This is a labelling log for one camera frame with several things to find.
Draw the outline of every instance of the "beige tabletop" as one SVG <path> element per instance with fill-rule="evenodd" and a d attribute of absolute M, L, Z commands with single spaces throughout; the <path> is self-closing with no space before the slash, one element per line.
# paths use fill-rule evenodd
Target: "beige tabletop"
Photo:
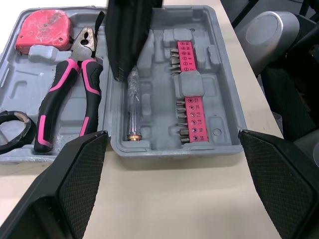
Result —
<path fill-rule="evenodd" d="M 167 0 L 215 9 L 248 129 L 281 133 L 220 0 Z M 21 11 L 96 5 L 104 0 L 6 1 L 0 49 Z M 0 225 L 47 164 L 0 165 Z M 108 146 L 86 239 L 279 239 L 261 203 L 244 153 L 147 163 L 124 160 Z"/>

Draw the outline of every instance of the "pink and black pliers handle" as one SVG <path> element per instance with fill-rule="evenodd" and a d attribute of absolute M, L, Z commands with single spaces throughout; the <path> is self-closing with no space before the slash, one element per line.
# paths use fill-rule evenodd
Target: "pink and black pliers handle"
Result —
<path fill-rule="evenodd" d="M 86 112 L 80 136 L 97 131 L 98 109 L 101 101 L 100 74 L 103 67 L 91 58 L 95 47 L 93 29 L 85 27 L 72 45 L 73 59 L 67 59 L 57 64 L 52 86 L 39 108 L 34 151 L 45 153 L 52 150 L 54 127 L 61 104 L 76 82 L 80 71 L 86 92 Z"/>

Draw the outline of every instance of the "voltage tester screwdriver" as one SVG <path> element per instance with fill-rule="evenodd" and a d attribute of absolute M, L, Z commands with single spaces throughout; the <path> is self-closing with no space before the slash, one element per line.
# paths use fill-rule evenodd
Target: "voltage tester screwdriver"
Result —
<path fill-rule="evenodd" d="M 109 1 L 105 26 L 108 58 L 115 80 L 128 82 L 128 141 L 142 139 L 139 74 L 134 66 L 149 34 L 152 8 L 161 5 L 161 0 Z"/>

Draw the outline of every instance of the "gray plastic case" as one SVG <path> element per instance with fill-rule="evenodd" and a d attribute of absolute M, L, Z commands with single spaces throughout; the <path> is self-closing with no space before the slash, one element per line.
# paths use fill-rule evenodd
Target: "gray plastic case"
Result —
<path fill-rule="evenodd" d="M 74 29 L 94 27 L 101 7 L 63 7 Z M 35 123 L 38 108 L 52 83 L 55 66 L 71 52 L 34 46 L 28 56 L 14 48 L 25 18 L 38 9 L 21 13 L 0 58 L 0 111 L 25 112 Z M 171 74 L 170 50 L 176 41 L 190 40 L 198 72 Z M 98 130 L 107 130 L 114 151 L 122 157 L 215 156 L 242 151 L 238 132 L 246 128 L 223 37 L 215 11 L 208 6 L 164 6 L 154 9 L 149 38 L 137 67 L 141 77 L 143 140 L 128 142 L 127 84 L 116 82 L 107 58 L 104 26 L 98 32 L 96 57 L 103 62 L 100 76 L 102 100 Z M 180 143 L 176 101 L 184 96 L 203 95 L 209 142 Z M 52 161 L 64 144 L 78 137 L 85 115 L 85 90 L 81 76 L 64 100 L 55 130 L 54 148 L 39 154 L 25 145 L 0 155 L 0 162 Z M 0 143 L 22 129 L 20 122 L 1 125 Z"/>

